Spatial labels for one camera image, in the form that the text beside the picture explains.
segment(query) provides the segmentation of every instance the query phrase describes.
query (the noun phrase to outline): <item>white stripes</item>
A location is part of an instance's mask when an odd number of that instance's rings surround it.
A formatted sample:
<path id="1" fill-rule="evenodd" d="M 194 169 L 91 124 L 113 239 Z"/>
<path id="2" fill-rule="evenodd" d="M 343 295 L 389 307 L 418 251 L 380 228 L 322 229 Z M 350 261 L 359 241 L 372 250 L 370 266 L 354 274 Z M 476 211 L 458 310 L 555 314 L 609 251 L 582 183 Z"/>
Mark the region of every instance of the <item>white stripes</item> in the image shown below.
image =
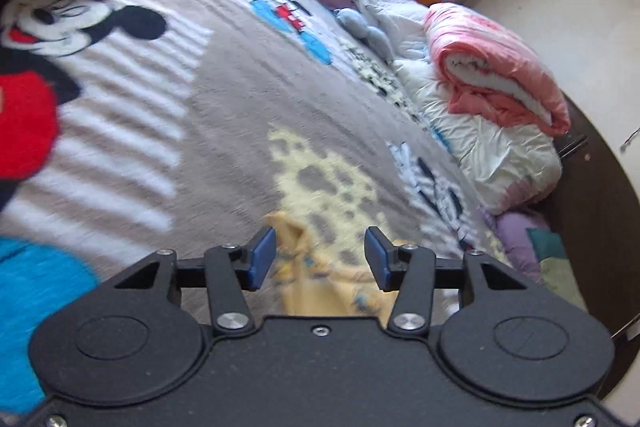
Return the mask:
<path id="1" fill-rule="evenodd" d="M 145 57 L 145 60 L 151 61 L 158 66 L 162 66 L 171 73 L 170 76 L 172 80 L 177 76 L 185 82 L 191 82 L 195 76 L 193 68 L 184 68 L 168 55 L 156 52 L 146 41 L 143 44 L 139 44 L 132 42 L 130 38 L 127 38 L 121 32 L 114 32 L 111 39 L 109 39 L 109 44 L 117 44 L 119 52 L 125 51 L 134 53 Z"/>
<path id="2" fill-rule="evenodd" d="M 176 124 L 156 116 L 141 103 L 112 94 L 101 87 L 88 86 L 82 96 L 102 105 L 107 105 L 111 111 L 130 118 L 139 124 L 151 127 L 154 131 L 167 138 L 181 140 L 184 135 L 184 131 Z"/>
<path id="3" fill-rule="evenodd" d="M 205 50 L 204 46 L 197 48 L 198 50 L 200 50 L 199 52 L 196 51 L 196 48 L 193 48 L 193 44 L 191 42 L 189 42 L 186 38 L 184 38 L 183 36 L 181 36 L 179 33 L 175 31 L 169 30 L 167 33 L 164 34 L 163 37 L 166 40 L 171 41 L 173 44 L 175 44 L 185 52 L 196 55 L 196 57 L 200 57 L 200 55 L 204 53 L 204 50 Z"/>
<path id="4" fill-rule="evenodd" d="M 165 198 L 175 196 L 174 182 L 149 165 L 127 156 L 107 154 L 77 138 L 60 138 L 56 143 L 55 154 L 98 171 L 126 178 Z"/>
<path id="5" fill-rule="evenodd" d="M 174 20 L 169 28 L 171 28 L 172 30 L 176 30 L 182 35 L 188 35 L 193 42 L 201 46 L 206 46 L 207 42 L 209 42 L 208 34 L 200 34 L 197 31 L 191 30 L 189 26 L 187 26 L 183 22 L 179 22 L 178 20 Z"/>
<path id="6" fill-rule="evenodd" d="M 195 54 L 192 49 L 189 49 L 188 53 L 194 55 L 193 57 L 188 56 L 187 53 L 182 53 L 180 50 L 178 50 L 177 46 L 172 46 L 164 40 L 164 38 L 169 37 L 169 34 L 170 32 L 167 32 L 162 39 L 149 41 L 149 45 L 154 48 L 158 48 L 160 51 L 175 58 L 176 60 L 178 60 L 178 62 L 181 62 L 185 66 L 190 67 L 192 70 L 196 69 L 198 67 L 198 64 L 200 63 L 197 57 L 202 55 L 202 53 Z"/>
<path id="7" fill-rule="evenodd" d="M 60 115 L 64 123 L 73 123 L 91 129 L 102 136 L 159 160 L 171 168 L 180 162 L 180 153 L 160 140 L 149 138 L 137 131 L 113 123 L 101 114 L 94 113 L 84 107 L 75 107 L 71 110 L 62 107 Z"/>
<path id="8" fill-rule="evenodd" d="M 122 51 L 114 48 L 106 42 L 98 42 L 97 44 L 94 44 L 92 51 L 99 53 L 103 57 L 110 58 L 112 62 L 127 72 L 127 76 L 135 76 L 140 80 L 144 80 L 147 84 L 159 87 L 159 89 L 165 90 L 179 98 L 187 98 L 191 92 L 191 88 L 189 86 L 177 84 L 165 77 L 164 74 L 147 70 L 146 68 L 139 66 L 135 60 L 127 57 Z"/>
<path id="9" fill-rule="evenodd" d="M 211 31 L 175 13 L 165 16 L 171 29 L 155 41 L 116 30 L 85 52 L 56 59 L 82 94 L 58 108 L 62 135 L 49 165 L 22 184 L 3 214 L 33 230 L 36 240 L 43 235 L 128 264 L 153 249 L 120 233 L 171 230 L 173 217 L 158 200 L 176 194 L 168 172 L 181 160 L 184 100 Z"/>
<path id="10" fill-rule="evenodd" d="M 32 182 L 67 200 L 75 201 L 88 208 L 126 217 L 132 223 L 145 225 L 158 232 L 168 232 L 171 228 L 171 216 L 168 214 L 134 198 L 116 194 L 116 192 L 102 188 L 94 182 L 82 181 L 52 167 L 36 174 L 32 178 Z"/>
<path id="11" fill-rule="evenodd" d="M 62 217 L 54 212 L 43 210 L 36 205 L 16 198 L 2 211 L 22 226 L 44 234 L 48 240 L 54 240 L 63 248 L 87 251 L 123 264 L 133 264 L 154 249 L 118 235 L 92 230 L 81 223 Z"/>
<path id="12" fill-rule="evenodd" d="M 129 91 L 129 93 L 135 97 L 140 98 L 157 108 L 167 111 L 172 116 L 181 118 L 187 114 L 187 108 L 172 100 L 171 97 L 158 93 L 152 87 L 141 86 L 137 81 L 129 80 L 122 76 L 121 73 L 118 73 L 103 64 L 88 60 L 87 58 L 79 57 L 77 54 L 65 57 L 65 62 L 82 73 L 95 75 L 103 82 L 115 84 L 118 87 Z"/>

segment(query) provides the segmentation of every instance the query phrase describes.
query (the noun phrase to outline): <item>mickey mouse ear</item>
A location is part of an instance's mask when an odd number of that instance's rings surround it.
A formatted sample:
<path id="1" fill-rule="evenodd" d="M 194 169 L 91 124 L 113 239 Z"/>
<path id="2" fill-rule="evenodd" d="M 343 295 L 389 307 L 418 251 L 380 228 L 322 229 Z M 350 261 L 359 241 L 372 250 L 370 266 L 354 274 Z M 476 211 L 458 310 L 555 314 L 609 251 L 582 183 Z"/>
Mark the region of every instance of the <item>mickey mouse ear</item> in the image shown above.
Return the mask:
<path id="1" fill-rule="evenodd" d="M 118 25 L 137 39 L 151 41 L 166 31 L 166 21 L 158 12 L 142 6 L 125 6 L 118 10 Z"/>

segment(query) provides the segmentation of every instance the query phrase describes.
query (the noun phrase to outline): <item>green cloth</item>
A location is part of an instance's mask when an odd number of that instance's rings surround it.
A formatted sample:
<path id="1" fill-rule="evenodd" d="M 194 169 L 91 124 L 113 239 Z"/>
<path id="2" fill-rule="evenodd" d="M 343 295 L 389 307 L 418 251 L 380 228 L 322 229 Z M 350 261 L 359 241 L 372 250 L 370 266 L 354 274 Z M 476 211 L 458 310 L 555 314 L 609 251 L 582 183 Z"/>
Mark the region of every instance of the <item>green cloth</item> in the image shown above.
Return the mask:
<path id="1" fill-rule="evenodd" d="M 540 261 L 540 269 L 545 288 L 586 311 L 587 305 L 582 299 L 568 259 L 547 257 Z"/>
<path id="2" fill-rule="evenodd" d="M 574 270 L 566 257 L 562 238 L 545 229 L 527 229 L 529 240 L 540 261 L 540 271 L 545 287 L 566 301 L 583 310 L 587 305 L 582 299 Z"/>
<path id="3" fill-rule="evenodd" d="M 557 233 L 545 229 L 527 229 L 527 234 L 539 261 L 548 257 L 566 259 L 562 238 Z"/>

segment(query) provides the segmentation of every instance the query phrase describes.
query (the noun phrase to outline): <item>folded blanket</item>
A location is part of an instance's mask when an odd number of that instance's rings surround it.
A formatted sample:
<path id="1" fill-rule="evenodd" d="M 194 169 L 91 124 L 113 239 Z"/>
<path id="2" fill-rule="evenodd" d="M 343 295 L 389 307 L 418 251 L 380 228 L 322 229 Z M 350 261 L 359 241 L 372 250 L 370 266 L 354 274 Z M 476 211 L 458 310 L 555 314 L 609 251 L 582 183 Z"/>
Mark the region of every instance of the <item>folded blanket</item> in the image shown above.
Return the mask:
<path id="1" fill-rule="evenodd" d="M 553 74 L 519 36 L 452 3 L 431 5 L 425 30 L 431 59 L 452 86 L 450 112 L 505 127 L 534 123 L 550 136 L 569 130 Z"/>
<path id="2" fill-rule="evenodd" d="M 492 214 L 539 201 L 556 188 L 562 164 L 553 139 L 537 126 L 500 127 L 480 115 L 451 114 L 452 90 L 438 81 L 433 64 L 395 60 L 393 67 L 431 130 Z"/>
<path id="3" fill-rule="evenodd" d="M 586 311 L 562 239 L 549 230 L 544 216 L 523 208 L 496 219 L 498 238 L 513 267 L 548 290 Z"/>

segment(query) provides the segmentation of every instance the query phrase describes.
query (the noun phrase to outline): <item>bed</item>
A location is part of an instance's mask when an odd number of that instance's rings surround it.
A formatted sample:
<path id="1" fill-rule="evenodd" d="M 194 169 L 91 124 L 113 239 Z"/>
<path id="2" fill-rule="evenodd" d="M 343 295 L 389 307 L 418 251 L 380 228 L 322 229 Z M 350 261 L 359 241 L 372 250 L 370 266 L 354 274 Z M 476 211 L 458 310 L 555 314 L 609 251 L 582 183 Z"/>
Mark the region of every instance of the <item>bed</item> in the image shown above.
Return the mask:
<path id="1" fill-rule="evenodd" d="M 43 28 L 37 10 L 63 26 Z M 2 17 L 2 52 L 20 57 L 4 73 L 22 64 L 53 87 L 48 129 L 60 126 L 38 142 L 42 165 L 3 185 L 5 236 L 105 278 L 158 248 L 243 243 L 281 212 L 310 230 L 312 276 L 339 288 L 344 313 L 381 317 L 392 301 L 366 267 L 366 227 L 500 257 L 395 76 L 317 0 L 5 0 Z M 291 262 L 252 297 L 258 316 L 287 308 Z M 441 296 L 436 320 L 449 305 Z"/>
<path id="2" fill-rule="evenodd" d="M 500 126 L 480 114 L 450 111 L 450 84 L 431 62 L 425 26 L 430 8 L 413 0 L 358 0 L 358 7 L 388 35 L 398 82 L 475 188 L 514 269 L 586 309 L 561 237 L 530 207 L 562 175 L 552 137 L 536 124 Z"/>

